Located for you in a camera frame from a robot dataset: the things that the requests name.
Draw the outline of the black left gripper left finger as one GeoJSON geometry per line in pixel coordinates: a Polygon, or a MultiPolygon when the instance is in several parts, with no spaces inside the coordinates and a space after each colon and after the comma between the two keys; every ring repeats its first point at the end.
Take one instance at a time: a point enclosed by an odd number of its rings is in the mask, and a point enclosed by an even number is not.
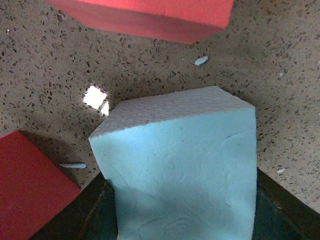
{"type": "Polygon", "coordinates": [[[115,193],[101,173],[32,240],[116,240],[115,193]]]}

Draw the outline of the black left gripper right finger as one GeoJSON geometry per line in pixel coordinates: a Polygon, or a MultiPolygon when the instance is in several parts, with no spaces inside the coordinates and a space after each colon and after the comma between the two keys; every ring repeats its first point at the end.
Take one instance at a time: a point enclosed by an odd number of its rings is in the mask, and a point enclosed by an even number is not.
{"type": "Polygon", "coordinates": [[[318,240],[320,214],[257,169],[253,240],[318,240]]]}

